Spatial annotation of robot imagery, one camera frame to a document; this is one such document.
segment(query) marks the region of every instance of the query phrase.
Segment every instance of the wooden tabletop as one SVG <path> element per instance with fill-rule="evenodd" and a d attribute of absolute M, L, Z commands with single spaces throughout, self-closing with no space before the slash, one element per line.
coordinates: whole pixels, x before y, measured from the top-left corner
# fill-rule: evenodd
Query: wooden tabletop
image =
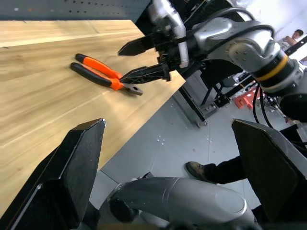
<path fill-rule="evenodd" d="M 35 167 L 80 123 L 105 118 L 99 168 L 185 82 L 139 85 L 142 96 L 96 85 L 69 69 L 76 53 L 123 74 L 157 63 L 154 50 L 135 57 L 117 51 L 143 34 L 124 21 L 0 22 L 0 216 Z"/>

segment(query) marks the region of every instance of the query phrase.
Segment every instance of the yellow ring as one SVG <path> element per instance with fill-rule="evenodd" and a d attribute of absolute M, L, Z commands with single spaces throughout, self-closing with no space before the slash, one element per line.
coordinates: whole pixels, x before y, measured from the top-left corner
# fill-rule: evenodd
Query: yellow ring
<path fill-rule="evenodd" d="M 287 64 L 289 57 L 287 55 L 284 55 L 282 61 L 270 72 L 267 74 L 257 78 L 257 81 L 265 81 L 267 79 L 270 79 L 271 77 L 275 76 L 277 73 L 279 73 Z"/>

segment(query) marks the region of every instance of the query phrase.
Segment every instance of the pliers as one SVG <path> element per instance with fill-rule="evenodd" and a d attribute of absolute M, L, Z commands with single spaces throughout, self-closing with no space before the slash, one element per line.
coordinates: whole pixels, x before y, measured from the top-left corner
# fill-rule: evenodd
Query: pliers
<path fill-rule="evenodd" d="M 135 95 L 143 95 L 143 91 L 140 88 L 132 84 L 123 83 L 123 75 L 104 63 L 83 54 L 76 54 L 75 59 L 84 65 L 73 62 L 71 63 L 71 69 L 88 80 L 110 87 L 113 90 L 124 90 Z"/>

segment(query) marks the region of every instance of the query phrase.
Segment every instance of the pegboard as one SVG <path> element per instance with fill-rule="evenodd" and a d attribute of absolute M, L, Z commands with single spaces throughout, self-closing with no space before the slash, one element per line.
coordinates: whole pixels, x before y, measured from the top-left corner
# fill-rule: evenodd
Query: pegboard
<path fill-rule="evenodd" d="M 136 22 L 150 0 L 0 0 L 0 20 Z"/>

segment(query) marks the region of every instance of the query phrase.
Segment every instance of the gray floor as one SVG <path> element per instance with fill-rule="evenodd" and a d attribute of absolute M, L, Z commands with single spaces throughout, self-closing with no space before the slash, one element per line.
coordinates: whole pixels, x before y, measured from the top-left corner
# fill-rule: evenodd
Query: gray floor
<path fill-rule="evenodd" d="M 199 77 L 196 75 L 190 78 L 188 84 L 195 90 L 193 96 L 196 100 L 201 101 L 206 87 L 199 81 Z M 276 112 L 269 113 L 268 117 L 277 130 L 287 127 L 284 119 Z M 147 172 L 154 176 L 190 177 L 184 169 L 188 161 L 218 164 L 238 156 L 230 126 L 233 118 L 254 121 L 251 110 L 238 109 L 232 103 L 211 116 L 207 127 L 198 128 L 193 122 L 197 120 L 194 112 L 183 97 L 175 93 L 98 172 L 90 201 L 96 208 L 101 207 L 118 183 L 130 181 Z M 259 205 L 247 179 L 223 186 L 242 194 L 251 208 Z M 103 223 L 116 221 L 106 202 L 100 211 Z M 143 213 L 137 221 L 144 220 L 159 225 L 164 223 Z"/>

